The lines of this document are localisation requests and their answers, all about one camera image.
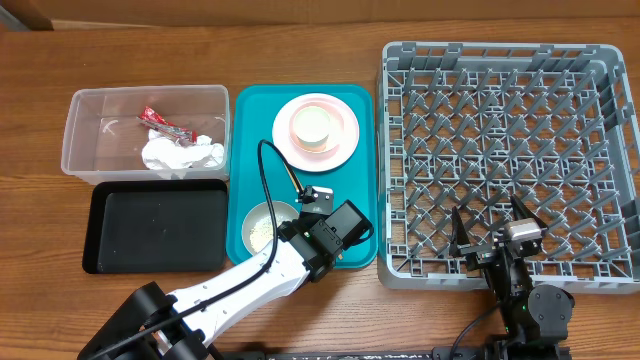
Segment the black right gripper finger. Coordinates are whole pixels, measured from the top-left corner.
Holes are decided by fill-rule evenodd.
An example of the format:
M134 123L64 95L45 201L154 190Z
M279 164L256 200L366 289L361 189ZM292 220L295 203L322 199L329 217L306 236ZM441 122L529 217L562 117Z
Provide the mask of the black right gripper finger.
M454 258L465 256L471 243L457 207L451 210L451 225L449 254Z
M533 213L517 195L511 195L510 202L512 208L512 219L514 221L529 219L535 221L541 230L548 229L548 225Z

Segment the grey bowl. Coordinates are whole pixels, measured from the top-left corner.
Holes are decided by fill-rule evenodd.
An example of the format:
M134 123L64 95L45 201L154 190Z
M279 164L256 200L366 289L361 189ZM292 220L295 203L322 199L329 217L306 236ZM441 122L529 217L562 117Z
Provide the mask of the grey bowl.
M298 211L291 205L274 201L276 226L298 217ZM251 255L263 250L273 239L272 220L266 202L256 205L245 217L242 224L242 241Z

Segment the white napkin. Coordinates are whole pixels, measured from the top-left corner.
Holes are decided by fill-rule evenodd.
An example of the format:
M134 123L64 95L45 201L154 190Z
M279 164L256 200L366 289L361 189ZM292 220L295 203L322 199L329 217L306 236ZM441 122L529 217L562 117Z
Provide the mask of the white napkin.
M183 146L150 129L141 157L144 165L151 170L216 167L224 159L224 146L206 135L199 135L194 145Z

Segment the red snack wrapper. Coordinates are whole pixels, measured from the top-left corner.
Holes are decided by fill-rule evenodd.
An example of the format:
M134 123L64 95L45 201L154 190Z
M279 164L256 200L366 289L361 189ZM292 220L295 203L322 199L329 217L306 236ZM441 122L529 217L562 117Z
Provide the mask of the red snack wrapper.
M145 126L160 132L162 135L174 139L181 145L197 143L197 133L184 127L177 126L165 120L152 108L146 106L137 119Z

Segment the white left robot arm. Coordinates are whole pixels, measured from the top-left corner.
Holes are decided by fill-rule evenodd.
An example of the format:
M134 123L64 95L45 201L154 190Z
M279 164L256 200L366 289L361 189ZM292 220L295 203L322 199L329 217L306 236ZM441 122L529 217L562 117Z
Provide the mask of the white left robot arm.
M164 293L148 283L132 293L81 350L82 359L205 359L237 322L320 281L371 224L351 201L333 205L328 188L299 194L299 216L280 223L250 259L200 284Z

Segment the grey dishwasher rack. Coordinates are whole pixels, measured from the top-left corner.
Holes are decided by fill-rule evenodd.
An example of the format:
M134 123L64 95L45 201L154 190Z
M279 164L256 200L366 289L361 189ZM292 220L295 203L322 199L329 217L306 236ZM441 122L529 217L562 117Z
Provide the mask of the grey dishwasher rack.
M485 244L517 196L549 227L535 283L638 291L638 106L618 48L395 41L377 96L383 285L483 288L449 253L451 214Z

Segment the clear plastic waste bin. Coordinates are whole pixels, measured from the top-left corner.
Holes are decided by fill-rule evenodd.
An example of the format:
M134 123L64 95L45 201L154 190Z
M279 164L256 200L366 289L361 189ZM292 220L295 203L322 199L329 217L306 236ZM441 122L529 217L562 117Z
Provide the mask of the clear plastic waste bin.
M146 167L142 150L149 141L149 128L138 117L147 107L164 120L221 144L221 161L180 170ZM225 181L230 171L230 144L230 100L222 85L82 89L71 99L61 170L92 185L110 181Z

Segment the teal serving tray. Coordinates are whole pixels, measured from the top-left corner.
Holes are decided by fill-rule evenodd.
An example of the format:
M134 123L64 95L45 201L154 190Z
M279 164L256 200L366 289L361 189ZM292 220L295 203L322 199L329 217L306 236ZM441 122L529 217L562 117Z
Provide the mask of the teal serving tray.
M272 128L286 103L311 93L328 94L346 103L357 117L359 140L351 157L332 170L308 172L293 166L298 179L303 185L332 189L335 205L350 200L372 224L378 222L376 140L369 93L357 85L251 86L237 98L232 135L226 250L235 264L251 256L242 241L242 224L256 205L270 196L294 208L300 206L284 167L289 162L274 145Z

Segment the small pink saucer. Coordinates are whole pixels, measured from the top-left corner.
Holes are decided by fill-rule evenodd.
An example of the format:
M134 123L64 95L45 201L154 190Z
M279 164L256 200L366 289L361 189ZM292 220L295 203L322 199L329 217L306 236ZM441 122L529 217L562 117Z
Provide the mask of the small pink saucer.
M321 108L323 108L324 110L326 110L329 114L330 117L330 125L329 125L329 138L327 141L327 146L326 148L321 151L321 152L310 152L310 151L306 151L304 149L302 149L297 142L293 139L293 130L292 130L292 120L294 115L296 114L296 112L301 109L302 107L305 106L319 106ZM300 148L301 150L308 152L308 153L325 153L325 152L329 152L332 149L334 149L335 147L337 147L340 143L341 143L341 138L344 132L344 120L342 115L340 114L339 110L330 105L328 102L325 101L308 101L308 102L304 102L301 105L298 105L293 114L291 115L290 121L289 121L289 133L290 133L290 139L293 142L293 144L295 146L297 146L298 148Z

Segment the pale green cup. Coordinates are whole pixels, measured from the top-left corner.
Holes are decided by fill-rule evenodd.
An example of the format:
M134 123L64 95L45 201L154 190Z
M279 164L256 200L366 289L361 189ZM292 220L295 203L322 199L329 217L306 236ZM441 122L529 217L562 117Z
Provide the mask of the pale green cup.
M293 139L304 150L321 152L327 146L330 117L319 106L299 109L292 120Z

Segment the pink plate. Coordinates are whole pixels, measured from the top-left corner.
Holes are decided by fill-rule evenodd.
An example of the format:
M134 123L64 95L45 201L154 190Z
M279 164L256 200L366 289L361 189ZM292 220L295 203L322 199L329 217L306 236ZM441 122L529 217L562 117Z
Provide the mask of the pink plate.
M290 139L289 121L295 108L308 101L325 101L336 107L344 120L341 143L329 152L308 153L293 144ZM311 93L298 96L286 103L275 117L272 137L274 145L294 167L308 172L324 172L339 167L354 153L359 140L359 124L351 108L337 97Z

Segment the black tray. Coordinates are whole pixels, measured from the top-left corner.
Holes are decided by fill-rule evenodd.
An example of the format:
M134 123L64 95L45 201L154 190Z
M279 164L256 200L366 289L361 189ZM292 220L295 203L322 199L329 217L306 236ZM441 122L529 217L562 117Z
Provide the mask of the black tray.
M95 186L82 257L88 274L209 272L226 258L228 188L218 179Z

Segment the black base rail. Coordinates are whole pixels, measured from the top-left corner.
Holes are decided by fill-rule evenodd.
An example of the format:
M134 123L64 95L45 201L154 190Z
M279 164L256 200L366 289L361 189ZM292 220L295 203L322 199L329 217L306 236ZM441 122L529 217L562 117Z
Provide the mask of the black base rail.
M223 359L231 360L447 360L451 347L435 347L429 351L418 352L324 352L324 353L277 353L266 354L260 351L223 352ZM455 360L497 359L485 354L482 347L459 347L453 357ZM534 356L517 354L507 359L561 359L571 360L569 348L560 348L559 354Z

